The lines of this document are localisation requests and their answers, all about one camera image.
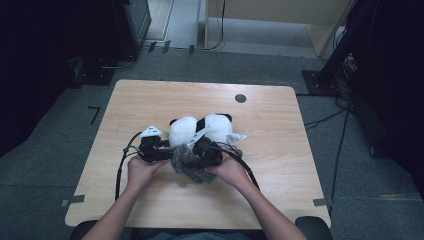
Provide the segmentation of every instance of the person's right hand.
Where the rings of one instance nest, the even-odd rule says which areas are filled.
[[[205,172],[213,173],[227,184],[239,188],[241,184],[250,182],[246,170],[230,155],[222,153],[222,163],[219,166],[207,167]]]

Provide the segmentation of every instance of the black stand base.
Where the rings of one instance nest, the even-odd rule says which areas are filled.
[[[303,80],[308,88],[309,95],[314,96],[337,96],[339,92],[334,90],[331,86],[323,86],[318,84],[317,77],[320,71],[307,71],[302,70]]]
[[[101,68],[100,66],[87,66],[87,64],[84,64],[75,77],[73,87],[81,85],[109,86],[114,73],[115,69],[113,68]]]

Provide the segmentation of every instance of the black and white stuffed toy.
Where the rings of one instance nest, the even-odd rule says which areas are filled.
[[[183,117],[171,121],[169,145],[174,148],[171,164],[175,172],[183,173],[195,183],[210,183],[214,174],[193,167],[193,163],[201,160],[193,153],[193,147],[202,137],[207,137],[219,147],[234,150],[232,140],[245,136],[233,133],[232,118],[228,114],[211,114],[200,120]]]

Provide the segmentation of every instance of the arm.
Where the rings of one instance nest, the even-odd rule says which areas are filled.
[[[128,184],[121,196],[83,239],[119,239],[138,196],[167,161],[148,165],[140,157],[128,162]]]
[[[221,165],[205,171],[218,175],[247,200],[268,239],[306,239],[303,233],[253,185],[244,168],[224,154]]]

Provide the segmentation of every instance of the desk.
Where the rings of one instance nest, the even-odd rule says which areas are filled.
[[[246,102],[238,103],[237,94]],[[169,131],[174,118],[229,113],[234,132],[247,138],[236,145],[252,168],[262,193],[287,217],[330,219],[303,126],[295,93],[290,87],[212,83],[120,80],[88,156],[66,223],[100,219],[114,202],[116,171],[122,149],[138,131],[154,124]],[[121,191],[127,183],[122,171]],[[219,179],[194,184],[167,164],[140,196],[128,227],[260,229],[253,211],[237,190]]]
[[[331,37],[345,21],[356,0],[230,0],[225,18],[305,24],[320,56]],[[222,17],[224,0],[206,0],[205,47],[208,46],[209,17]]]

